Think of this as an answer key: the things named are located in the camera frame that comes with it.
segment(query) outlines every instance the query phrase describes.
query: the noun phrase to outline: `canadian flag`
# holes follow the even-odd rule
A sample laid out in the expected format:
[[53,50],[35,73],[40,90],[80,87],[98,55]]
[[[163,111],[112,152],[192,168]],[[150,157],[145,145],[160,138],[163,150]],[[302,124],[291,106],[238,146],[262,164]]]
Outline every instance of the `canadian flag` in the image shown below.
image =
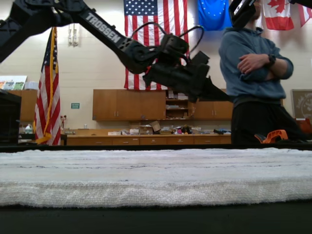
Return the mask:
[[263,14],[268,29],[291,30],[294,28],[288,0],[263,0]]
[[259,19],[257,19],[255,21],[255,26],[258,27],[258,28],[263,28],[263,25],[262,25],[262,15],[260,15]]
[[312,18],[312,9],[307,8],[303,5],[298,5],[299,14],[300,14],[300,23],[301,27],[308,22],[309,19]]

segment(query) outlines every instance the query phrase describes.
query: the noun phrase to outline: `american flag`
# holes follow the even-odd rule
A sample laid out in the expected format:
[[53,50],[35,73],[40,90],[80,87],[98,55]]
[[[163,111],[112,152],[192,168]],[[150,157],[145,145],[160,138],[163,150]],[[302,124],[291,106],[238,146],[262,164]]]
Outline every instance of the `american flag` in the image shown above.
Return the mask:
[[298,4],[299,15],[300,15],[300,23],[301,27],[308,22],[309,19],[312,19],[312,9],[307,8],[303,5]]
[[41,68],[34,130],[38,144],[60,145],[57,28],[52,28]]
[[[130,37],[141,25],[147,22],[158,23],[166,33],[181,35],[187,27],[187,0],[124,0],[125,35]],[[163,38],[160,29],[149,24],[139,30],[133,37],[145,46],[159,45]],[[189,42],[188,35],[183,38]],[[134,90],[163,90],[167,87],[151,83],[146,88],[143,74],[134,75],[126,69],[125,89]]]

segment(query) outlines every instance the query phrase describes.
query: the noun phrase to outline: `green sign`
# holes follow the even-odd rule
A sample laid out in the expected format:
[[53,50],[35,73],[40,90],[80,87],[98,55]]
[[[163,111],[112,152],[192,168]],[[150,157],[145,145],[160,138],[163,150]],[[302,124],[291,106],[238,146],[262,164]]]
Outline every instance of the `green sign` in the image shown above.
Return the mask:
[[72,103],[72,109],[79,109],[80,103]]

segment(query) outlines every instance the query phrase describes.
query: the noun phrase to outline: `wristwatch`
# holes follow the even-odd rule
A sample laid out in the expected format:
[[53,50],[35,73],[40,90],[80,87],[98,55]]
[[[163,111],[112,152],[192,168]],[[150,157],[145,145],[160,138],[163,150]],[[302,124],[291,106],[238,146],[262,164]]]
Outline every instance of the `wristwatch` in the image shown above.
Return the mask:
[[272,67],[275,64],[275,62],[276,62],[275,55],[269,55],[269,61],[270,62],[267,64],[267,67]]

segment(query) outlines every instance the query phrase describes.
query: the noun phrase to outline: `hand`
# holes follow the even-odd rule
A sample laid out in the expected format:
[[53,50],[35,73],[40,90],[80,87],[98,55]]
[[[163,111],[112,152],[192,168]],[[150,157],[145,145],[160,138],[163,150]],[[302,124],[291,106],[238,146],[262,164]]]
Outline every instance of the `hand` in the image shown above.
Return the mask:
[[269,63],[269,56],[268,55],[257,55],[257,54],[248,54],[243,55],[239,58],[242,60],[237,68],[241,71],[243,74],[248,74],[254,70],[260,69],[265,64]]

